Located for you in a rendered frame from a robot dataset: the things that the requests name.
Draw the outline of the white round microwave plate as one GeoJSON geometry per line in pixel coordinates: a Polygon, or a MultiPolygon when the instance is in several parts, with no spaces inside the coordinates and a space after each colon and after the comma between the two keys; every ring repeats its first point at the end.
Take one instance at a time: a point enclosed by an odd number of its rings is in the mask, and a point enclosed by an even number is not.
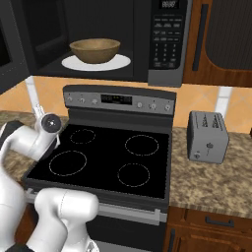
{"type": "Polygon", "coordinates": [[[84,72],[112,71],[124,68],[130,63],[131,59],[121,54],[116,54],[110,61],[99,64],[84,63],[75,55],[69,56],[61,62],[61,64],[67,69],[84,72]]]}

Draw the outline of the brown wooden bowl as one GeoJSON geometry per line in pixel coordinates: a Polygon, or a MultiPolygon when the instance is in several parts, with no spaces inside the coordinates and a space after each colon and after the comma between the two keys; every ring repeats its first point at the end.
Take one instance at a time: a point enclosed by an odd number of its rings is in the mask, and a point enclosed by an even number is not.
{"type": "Polygon", "coordinates": [[[89,38],[74,41],[71,51],[84,63],[101,64],[110,61],[118,52],[121,43],[110,38],[89,38]]]}

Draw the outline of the black microwave oven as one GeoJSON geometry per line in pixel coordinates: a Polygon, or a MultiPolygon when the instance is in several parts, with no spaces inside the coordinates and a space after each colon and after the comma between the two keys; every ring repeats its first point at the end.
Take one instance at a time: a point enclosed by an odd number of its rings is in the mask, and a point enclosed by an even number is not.
{"type": "Polygon", "coordinates": [[[147,82],[179,87],[192,0],[11,0],[29,72],[37,76],[147,82]],[[131,59],[101,72],[65,68],[70,44],[110,38],[131,59]]]}

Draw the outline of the brown cupboard door dark panel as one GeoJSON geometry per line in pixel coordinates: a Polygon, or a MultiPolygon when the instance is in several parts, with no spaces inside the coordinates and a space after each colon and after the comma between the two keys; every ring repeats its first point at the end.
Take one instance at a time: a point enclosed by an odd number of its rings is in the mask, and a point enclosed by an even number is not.
{"type": "Polygon", "coordinates": [[[252,0],[193,0],[185,84],[252,88],[252,0]],[[192,71],[202,4],[208,4],[198,71],[192,71]]]}

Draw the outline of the black microwave door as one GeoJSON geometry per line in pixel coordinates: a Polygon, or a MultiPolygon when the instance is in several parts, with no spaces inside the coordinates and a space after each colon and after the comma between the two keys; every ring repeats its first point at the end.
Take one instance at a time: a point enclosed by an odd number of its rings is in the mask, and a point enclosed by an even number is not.
{"type": "Polygon", "coordinates": [[[11,0],[0,0],[0,95],[29,75],[11,0]]]}

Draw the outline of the plain brown cupboard door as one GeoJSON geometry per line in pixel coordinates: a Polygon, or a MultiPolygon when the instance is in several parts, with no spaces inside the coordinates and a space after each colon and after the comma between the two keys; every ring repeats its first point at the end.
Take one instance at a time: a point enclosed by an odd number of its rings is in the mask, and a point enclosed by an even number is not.
{"type": "Polygon", "coordinates": [[[175,229],[172,252],[252,252],[252,237],[169,224],[163,252],[167,252],[171,229],[175,229]]]}

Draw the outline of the black and grey stove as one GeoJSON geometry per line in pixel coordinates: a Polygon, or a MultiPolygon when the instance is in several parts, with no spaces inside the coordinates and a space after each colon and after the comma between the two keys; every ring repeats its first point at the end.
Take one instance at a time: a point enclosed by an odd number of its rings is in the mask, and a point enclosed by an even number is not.
{"type": "MultiPolygon", "coordinates": [[[[25,188],[34,193],[48,187],[87,191],[97,195],[100,204],[167,214],[176,95],[69,85],[63,96],[69,120],[60,145],[31,165],[22,178],[25,188]],[[151,103],[156,110],[150,109],[151,103]]],[[[98,215],[87,228],[100,252],[163,251],[166,222],[152,225],[98,215]]]]}

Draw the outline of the grey toaster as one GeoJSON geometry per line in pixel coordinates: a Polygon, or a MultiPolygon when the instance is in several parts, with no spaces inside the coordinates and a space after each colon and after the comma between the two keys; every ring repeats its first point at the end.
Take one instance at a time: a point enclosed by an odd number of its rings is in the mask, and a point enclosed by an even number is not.
{"type": "Polygon", "coordinates": [[[190,160],[223,163],[229,137],[222,115],[218,112],[189,113],[187,125],[187,156],[190,160]]]}

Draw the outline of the brown wooden drawer front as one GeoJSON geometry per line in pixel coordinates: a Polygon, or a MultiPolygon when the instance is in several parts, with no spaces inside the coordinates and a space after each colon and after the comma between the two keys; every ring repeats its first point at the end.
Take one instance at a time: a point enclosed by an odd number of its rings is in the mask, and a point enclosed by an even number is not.
{"type": "Polygon", "coordinates": [[[207,228],[211,230],[224,230],[226,232],[252,235],[252,219],[202,212],[197,210],[187,210],[185,220],[192,226],[207,228]],[[206,216],[215,221],[228,222],[229,220],[233,220],[234,228],[205,223],[206,216]]]}

